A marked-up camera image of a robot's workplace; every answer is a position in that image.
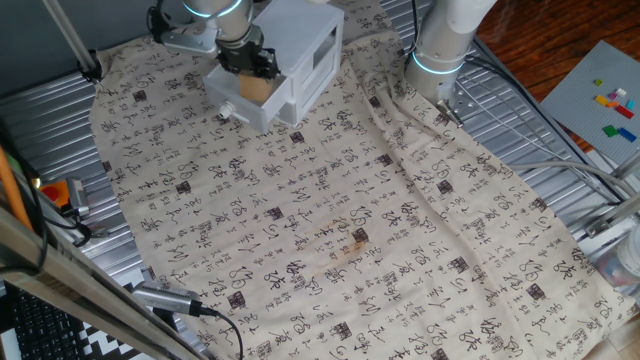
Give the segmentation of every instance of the orange object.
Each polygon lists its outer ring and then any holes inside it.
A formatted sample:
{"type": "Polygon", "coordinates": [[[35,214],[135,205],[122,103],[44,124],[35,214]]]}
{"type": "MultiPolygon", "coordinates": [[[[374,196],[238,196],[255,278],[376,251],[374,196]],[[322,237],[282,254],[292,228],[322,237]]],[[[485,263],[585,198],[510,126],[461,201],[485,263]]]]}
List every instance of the orange object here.
{"type": "Polygon", "coordinates": [[[47,195],[47,197],[53,202],[56,202],[58,201],[58,199],[60,199],[60,191],[53,186],[43,188],[42,192],[47,195]]]}
{"type": "Polygon", "coordinates": [[[47,195],[47,197],[58,207],[62,207],[69,203],[69,189],[67,189],[67,182],[64,180],[41,186],[40,191],[47,195]]]}

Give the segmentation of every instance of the metal grating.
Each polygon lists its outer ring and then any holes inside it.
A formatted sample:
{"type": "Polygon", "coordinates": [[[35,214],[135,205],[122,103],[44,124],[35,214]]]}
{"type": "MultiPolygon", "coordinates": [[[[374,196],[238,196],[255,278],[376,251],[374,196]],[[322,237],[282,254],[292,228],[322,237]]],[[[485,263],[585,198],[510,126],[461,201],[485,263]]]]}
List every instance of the metal grating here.
{"type": "MultiPolygon", "coordinates": [[[[413,40],[410,0],[382,0],[380,3],[400,33],[405,51],[408,50],[413,40]]],[[[419,14],[426,13],[430,5],[429,1],[421,2],[419,14]]],[[[483,51],[487,58],[497,62],[480,43],[472,48],[471,53],[483,51]]],[[[459,82],[499,119],[488,116],[464,91],[459,91],[454,105],[463,118],[464,129],[505,163],[552,159],[551,155],[506,126],[544,147],[538,139],[539,134],[551,150],[563,158],[590,163],[556,124],[543,120],[504,80],[465,65],[459,82]]],[[[91,210],[85,223],[104,226],[108,230],[107,238],[92,239],[82,251],[105,272],[115,276],[142,268],[144,264],[93,142],[88,122],[93,98],[93,86],[79,74],[70,75],[0,100],[0,117],[6,120],[18,148],[41,172],[44,182],[55,182],[68,176],[82,179],[91,210]]],[[[576,237],[582,235],[581,229],[590,219],[608,210],[601,204],[609,200],[605,201],[567,169],[540,169],[520,172],[520,175],[576,237]]],[[[592,253],[605,241],[584,241],[581,246],[585,252],[592,253]]],[[[181,321],[177,325],[181,334],[196,348],[204,348],[181,321]]]]}

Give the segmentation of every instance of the robotic arm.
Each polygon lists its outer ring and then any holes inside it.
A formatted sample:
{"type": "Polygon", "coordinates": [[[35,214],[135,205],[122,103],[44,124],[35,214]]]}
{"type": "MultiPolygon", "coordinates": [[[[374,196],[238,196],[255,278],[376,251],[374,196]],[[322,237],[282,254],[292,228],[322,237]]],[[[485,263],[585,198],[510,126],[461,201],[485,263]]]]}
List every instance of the robotic arm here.
{"type": "Polygon", "coordinates": [[[157,42],[178,51],[217,55],[220,65],[233,74],[273,79],[280,72],[275,50],[263,48],[262,30],[252,24],[252,0],[184,0],[185,8],[196,16],[194,24],[206,23],[199,35],[169,31],[171,26],[193,24],[171,21],[162,11],[163,2],[158,0],[155,9],[149,12],[152,27],[156,29],[154,38],[157,42]]]}
{"type": "Polygon", "coordinates": [[[422,20],[405,76],[418,93],[439,108],[448,107],[473,36],[495,3],[496,0],[436,0],[422,20]]]}

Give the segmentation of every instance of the black keyboard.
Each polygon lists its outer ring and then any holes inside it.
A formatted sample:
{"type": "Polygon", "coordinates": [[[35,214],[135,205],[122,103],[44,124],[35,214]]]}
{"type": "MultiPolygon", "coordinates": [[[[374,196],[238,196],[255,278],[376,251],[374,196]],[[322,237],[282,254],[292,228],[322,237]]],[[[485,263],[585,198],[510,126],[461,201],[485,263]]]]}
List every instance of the black keyboard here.
{"type": "Polygon", "coordinates": [[[84,360],[82,322],[21,289],[7,287],[22,359],[84,360]]]}

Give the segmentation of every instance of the beige fabric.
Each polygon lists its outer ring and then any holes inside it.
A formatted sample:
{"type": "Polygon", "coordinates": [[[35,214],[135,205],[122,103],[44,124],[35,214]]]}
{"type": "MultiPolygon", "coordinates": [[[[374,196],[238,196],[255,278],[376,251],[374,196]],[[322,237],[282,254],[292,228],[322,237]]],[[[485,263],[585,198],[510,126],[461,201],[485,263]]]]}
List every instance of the beige fabric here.
{"type": "MultiPolygon", "coordinates": [[[[157,281],[233,319],[247,359],[573,359],[637,312],[544,201],[402,79],[377,5],[296,128],[216,118],[202,58],[101,54],[91,112],[157,281]]],[[[224,322],[184,317],[220,358],[224,322]]]]}

